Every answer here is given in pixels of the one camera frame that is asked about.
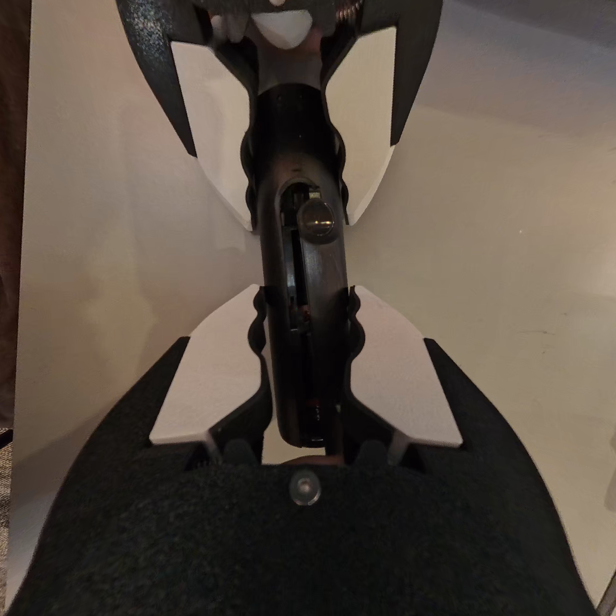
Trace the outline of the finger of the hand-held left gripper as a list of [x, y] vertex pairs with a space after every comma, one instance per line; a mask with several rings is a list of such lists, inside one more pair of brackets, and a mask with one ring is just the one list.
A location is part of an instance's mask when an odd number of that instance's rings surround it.
[[250, 127], [249, 94], [211, 48], [172, 42], [171, 49], [198, 163], [223, 205], [252, 232], [241, 160]]
[[331, 124], [341, 139], [346, 217], [358, 222], [389, 166], [396, 26], [356, 35], [348, 25], [321, 43], [321, 83]]

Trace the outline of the black battery cover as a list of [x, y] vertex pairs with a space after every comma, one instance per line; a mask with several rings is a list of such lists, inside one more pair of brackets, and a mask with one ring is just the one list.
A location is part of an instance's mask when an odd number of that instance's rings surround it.
[[347, 281], [344, 237], [335, 208], [310, 192], [291, 230], [295, 293], [289, 295], [297, 367], [299, 441], [340, 448], [337, 406], [348, 355]]

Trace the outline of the black remote control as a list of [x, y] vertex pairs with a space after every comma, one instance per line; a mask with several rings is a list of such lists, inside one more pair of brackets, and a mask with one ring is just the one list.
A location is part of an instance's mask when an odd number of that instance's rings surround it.
[[[295, 293], [291, 230], [309, 193], [335, 208], [342, 232], [346, 222], [335, 136], [321, 91], [306, 84], [283, 84], [259, 95], [251, 142], [278, 427], [289, 444], [320, 449], [324, 447], [299, 441], [297, 351], [289, 295]], [[337, 427], [340, 448], [325, 450], [329, 455], [342, 449], [339, 420]]]

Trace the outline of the grey desk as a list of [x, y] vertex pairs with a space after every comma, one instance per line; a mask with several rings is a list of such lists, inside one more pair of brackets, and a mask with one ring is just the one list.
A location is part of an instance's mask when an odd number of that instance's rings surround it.
[[[7, 604], [100, 417], [261, 279], [137, 67], [114, 1], [35, 1]], [[447, 1], [349, 279], [506, 417], [588, 593], [615, 570], [615, 48]]]

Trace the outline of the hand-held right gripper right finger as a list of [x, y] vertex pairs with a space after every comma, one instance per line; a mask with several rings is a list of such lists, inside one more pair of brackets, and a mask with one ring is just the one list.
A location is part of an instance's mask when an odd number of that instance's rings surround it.
[[359, 285], [349, 290], [348, 314], [344, 437], [357, 448], [381, 443], [390, 465], [411, 445], [458, 450], [463, 437], [420, 330]]

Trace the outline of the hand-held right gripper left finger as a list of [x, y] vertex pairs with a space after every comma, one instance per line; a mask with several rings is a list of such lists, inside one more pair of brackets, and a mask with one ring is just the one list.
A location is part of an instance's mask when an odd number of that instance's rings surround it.
[[150, 432], [152, 445], [200, 443], [219, 461], [243, 440], [262, 457], [273, 417], [264, 289], [253, 284], [192, 332]]

